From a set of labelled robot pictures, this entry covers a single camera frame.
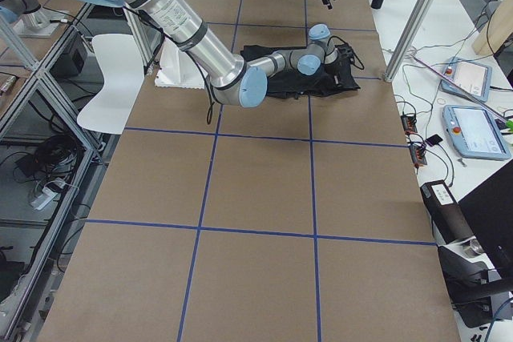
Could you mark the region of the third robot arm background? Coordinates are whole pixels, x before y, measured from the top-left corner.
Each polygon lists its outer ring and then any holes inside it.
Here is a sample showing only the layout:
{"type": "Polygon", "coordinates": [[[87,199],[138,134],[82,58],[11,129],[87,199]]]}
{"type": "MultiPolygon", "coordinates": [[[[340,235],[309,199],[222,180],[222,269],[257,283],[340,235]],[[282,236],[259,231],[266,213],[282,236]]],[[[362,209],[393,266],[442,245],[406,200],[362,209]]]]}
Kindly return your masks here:
{"type": "Polygon", "coordinates": [[[23,38],[49,38],[57,28],[39,0],[1,0],[1,16],[23,38]]]}

